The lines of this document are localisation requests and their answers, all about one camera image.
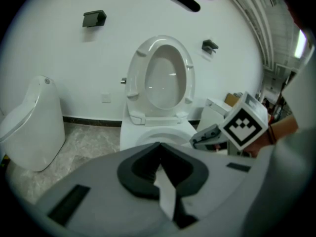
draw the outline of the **baseboard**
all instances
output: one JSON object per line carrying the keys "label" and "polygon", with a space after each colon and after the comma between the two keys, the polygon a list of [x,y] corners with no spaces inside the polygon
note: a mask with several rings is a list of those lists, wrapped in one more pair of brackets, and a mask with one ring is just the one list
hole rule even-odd
{"label": "baseboard", "polygon": [[[73,124],[85,124],[94,126],[111,126],[111,127],[121,127],[122,121],[112,121],[112,120],[97,120],[97,119],[87,119],[87,118],[73,118],[73,117],[63,117],[64,122]],[[198,125],[199,120],[189,120],[191,125]]]}

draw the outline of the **floor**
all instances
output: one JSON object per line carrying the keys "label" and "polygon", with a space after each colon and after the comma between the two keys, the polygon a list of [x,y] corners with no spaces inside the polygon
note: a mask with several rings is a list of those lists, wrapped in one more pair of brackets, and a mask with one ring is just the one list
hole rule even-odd
{"label": "floor", "polygon": [[7,167],[10,186],[30,203],[36,203],[53,184],[90,159],[119,151],[120,127],[64,125],[65,144],[44,171],[25,170],[12,161]]}

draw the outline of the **cardboard box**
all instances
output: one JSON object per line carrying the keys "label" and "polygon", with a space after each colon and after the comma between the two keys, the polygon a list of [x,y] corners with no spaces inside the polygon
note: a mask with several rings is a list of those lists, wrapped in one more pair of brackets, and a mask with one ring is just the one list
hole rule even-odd
{"label": "cardboard box", "polygon": [[231,93],[228,93],[225,99],[225,103],[229,106],[233,107],[239,100],[239,97],[236,97],[232,95]]}

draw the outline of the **toilet seat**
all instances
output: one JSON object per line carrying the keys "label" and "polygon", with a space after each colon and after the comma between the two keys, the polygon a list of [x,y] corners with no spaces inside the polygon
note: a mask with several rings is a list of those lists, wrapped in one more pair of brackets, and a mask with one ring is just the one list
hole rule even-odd
{"label": "toilet seat", "polygon": [[185,47],[169,36],[145,41],[126,79],[126,102],[134,124],[176,125],[186,120],[195,93],[195,72]]}

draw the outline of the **bracelet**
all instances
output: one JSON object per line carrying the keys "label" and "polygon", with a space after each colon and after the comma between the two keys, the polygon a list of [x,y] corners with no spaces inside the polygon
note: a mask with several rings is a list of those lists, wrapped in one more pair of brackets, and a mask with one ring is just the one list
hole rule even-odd
{"label": "bracelet", "polygon": [[271,134],[269,132],[269,128],[267,129],[267,135],[268,135],[268,139],[269,139],[270,144],[273,145]]}
{"label": "bracelet", "polygon": [[269,127],[270,127],[270,129],[271,129],[271,133],[272,133],[273,139],[275,140],[275,142],[277,142],[277,139],[276,139],[276,137],[275,137],[275,133],[273,132],[273,129],[272,129],[272,127],[271,127],[270,124],[269,124]]}

